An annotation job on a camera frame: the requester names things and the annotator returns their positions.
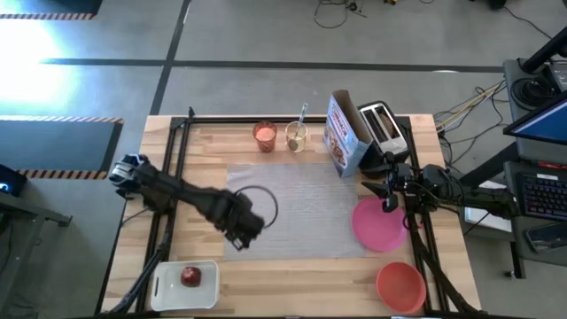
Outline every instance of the apple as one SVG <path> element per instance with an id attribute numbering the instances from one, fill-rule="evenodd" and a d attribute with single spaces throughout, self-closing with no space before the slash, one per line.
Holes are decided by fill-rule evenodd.
<path id="1" fill-rule="evenodd" d="M 201 269 L 185 267 L 181 272 L 181 284 L 186 287 L 198 287 L 201 284 Z"/>

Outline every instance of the red bowl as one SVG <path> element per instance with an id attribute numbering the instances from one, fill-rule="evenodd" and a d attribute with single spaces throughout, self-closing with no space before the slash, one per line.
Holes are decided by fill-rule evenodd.
<path id="1" fill-rule="evenodd" d="M 378 272 L 376 289 L 386 306 L 403 315 L 414 314 L 425 301 L 422 275 L 405 262 L 392 262 L 384 266 Z"/>

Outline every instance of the cereal box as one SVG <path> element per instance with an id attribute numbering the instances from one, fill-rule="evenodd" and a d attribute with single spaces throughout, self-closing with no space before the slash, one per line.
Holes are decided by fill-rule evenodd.
<path id="1" fill-rule="evenodd" d="M 372 137 L 354 107 L 348 90 L 336 90 L 330 96 L 323 138 L 338 175 L 354 175 L 372 143 Z"/>

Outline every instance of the white tray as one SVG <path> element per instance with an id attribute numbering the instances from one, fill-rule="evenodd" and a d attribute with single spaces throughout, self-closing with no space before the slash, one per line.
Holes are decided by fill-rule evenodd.
<path id="1" fill-rule="evenodd" d="M 201 285 L 181 284 L 185 267 L 201 270 Z M 156 267 L 151 285 L 151 308 L 155 311 L 210 309 L 219 299 L 219 266 L 214 261 L 170 261 Z"/>

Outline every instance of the wooden tabletop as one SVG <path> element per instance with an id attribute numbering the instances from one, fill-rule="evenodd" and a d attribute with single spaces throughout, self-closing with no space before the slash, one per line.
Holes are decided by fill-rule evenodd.
<path id="1" fill-rule="evenodd" d="M 146 122 L 140 153 L 148 155 L 156 167 L 162 166 L 170 119 L 171 116 L 150 116 Z M 410 119 L 421 166 L 443 166 L 432 116 L 410 115 Z M 224 188 L 227 165 L 231 163 L 330 161 L 322 142 L 322 124 L 308 125 L 306 149 L 297 154 L 286 149 L 285 137 L 281 134 L 284 127 L 278 125 L 275 151 L 261 153 L 252 138 L 251 124 L 191 125 L 183 178 L 201 187 Z M 171 167 L 170 174 L 174 171 L 175 165 Z M 372 196 L 360 184 L 357 193 L 360 198 Z M 141 209 L 141 201 L 129 201 L 124 218 Z M 458 217 L 454 213 L 438 210 L 431 215 L 431 219 L 441 267 L 457 291 L 473 307 L 480 308 Z M 142 214 L 122 227 L 106 286 L 103 311 L 114 307 L 140 274 L 150 224 L 151 214 Z M 350 259 L 224 261 L 223 245 L 222 235 L 213 225 L 205 221 L 192 206 L 180 203 L 169 260 L 216 261 L 221 269 L 221 293 L 213 309 L 167 312 L 167 315 L 391 315 L 392 311 L 377 296 L 377 273 L 393 261 L 414 264 L 409 235 L 404 244 L 392 252 L 368 251 L 365 258 Z M 428 285 L 433 304 L 437 306 L 431 273 L 428 275 Z"/>

